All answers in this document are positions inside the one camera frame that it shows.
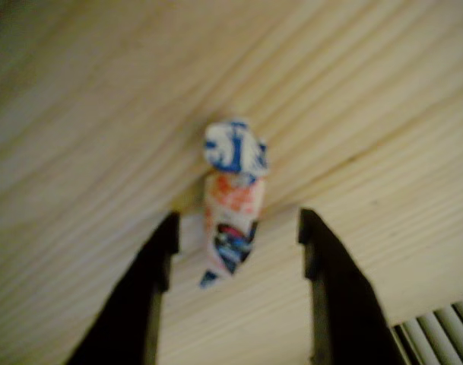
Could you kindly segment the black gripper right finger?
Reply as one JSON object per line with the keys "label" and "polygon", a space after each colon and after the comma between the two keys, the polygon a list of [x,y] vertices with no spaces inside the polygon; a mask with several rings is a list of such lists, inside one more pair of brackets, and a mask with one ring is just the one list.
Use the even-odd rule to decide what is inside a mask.
{"label": "black gripper right finger", "polygon": [[312,364],[404,364],[373,286],[312,209],[300,210],[298,242],[312,296]]}

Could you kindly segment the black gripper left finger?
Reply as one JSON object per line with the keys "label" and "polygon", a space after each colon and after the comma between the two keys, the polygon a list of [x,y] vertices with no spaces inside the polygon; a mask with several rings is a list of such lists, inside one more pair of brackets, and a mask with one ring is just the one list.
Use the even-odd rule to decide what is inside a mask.
{"label": "black gripper left finger", "polygon": [[179,252],[180,214],[170,212],[108,296],[67,364],[155,364],[163,295]]}

